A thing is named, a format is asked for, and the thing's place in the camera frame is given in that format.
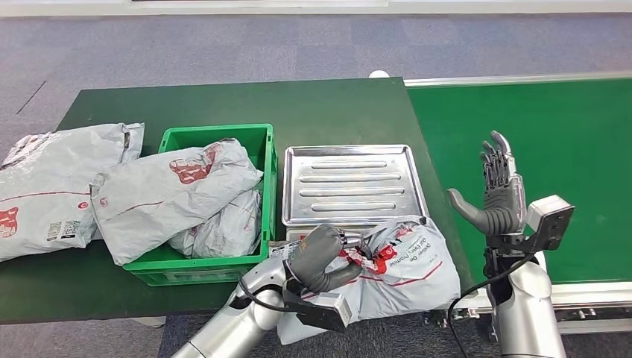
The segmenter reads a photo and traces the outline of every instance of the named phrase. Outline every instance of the green plastic crate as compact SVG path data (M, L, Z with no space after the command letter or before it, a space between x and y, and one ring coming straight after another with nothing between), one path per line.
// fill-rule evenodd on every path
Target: green plastic crate
M250 256L213 259L186 259L168 244L123 265L149 286L236 282L257 263L268 257L268 241L274 240L277 202L277 153L272 125L221 125L168 129L162 136L159 153L190 147L204 147L223 138L236 138L248 151L255 167L263 171L257 185L262 196L261 243Z

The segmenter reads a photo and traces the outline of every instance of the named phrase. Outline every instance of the qr code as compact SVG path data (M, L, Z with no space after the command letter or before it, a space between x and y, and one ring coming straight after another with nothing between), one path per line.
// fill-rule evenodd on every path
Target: qr code
M57 238L59 232L61 230L61 222L52 222L50 226L48 226L48 238L46 241L52 241Z
M79 229L79 224L81 222L77 220L68 220L64 226L63 231L61 233L62 239L70 239L71 237L75 237L77 234L77 230Z

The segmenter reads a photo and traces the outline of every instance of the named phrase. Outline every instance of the robotic arm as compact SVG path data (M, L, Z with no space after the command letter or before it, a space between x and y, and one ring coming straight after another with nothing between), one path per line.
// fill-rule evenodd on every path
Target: robotic arm
M286 312L297 313L304 324L344 332L349 305L326 292L358 276L361 267L325 268L340 250L361 244L329 225L314 229L289 259L269 258L246 273L224 307L172 358L245 357ZM300 298L307 291L319 293L314 303Z
M566 358L551 302L551 281L534 255L560 245L574 207L553 195L526 210L522 177L509 143L496 131L491 137L495 146L483 142L480 154L483 210L467 203L456 189L448 189L450 203L485 235L483 272L491 282L487 296L502 356ZM525 224L535 231L533 235L523 233ZM515 271L506 274L510 269Z

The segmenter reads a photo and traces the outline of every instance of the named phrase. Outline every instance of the gray plastic mailer bag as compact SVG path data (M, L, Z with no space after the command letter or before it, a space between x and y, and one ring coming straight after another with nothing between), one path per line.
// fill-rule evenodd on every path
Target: gray plastic mailer bag
M437 225L421 216L399 216L362 233L367 247L345 249L327 266L340 269L354 262L363 272L331 292L340 293L351 309L351 323L446 307L460 295L459 277L446 240ZM310 301L313 295L303 296ZM276 332L287 345L324 332L303 325L286 313Z
M259 192L248 190L209 220L172 237L172 248L186 257L239 257L259 244Z
M95 218L116 265L202 224L262 173L236 139L144 157L96 175Z
M0 261L85 248L96 225L88 183L140 155L143 124L25 136L0 166Z

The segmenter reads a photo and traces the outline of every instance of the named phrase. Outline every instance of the stainless steel tray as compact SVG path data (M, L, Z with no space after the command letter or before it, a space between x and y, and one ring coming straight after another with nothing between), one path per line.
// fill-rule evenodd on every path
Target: stainless steel tray
M361 233L362 231L369 230L375 227L375 225L353 225L353 226L340 226L336 225L336 228L345 230L346 232L352 233ZM285 240L286 241L296 241L305 239L307 234L311 233L316 226L305 226L305 227L293 227L291 229L287 229L285 232Z
M290 147L282 205L288 227L379 224L428 212L407 145Z

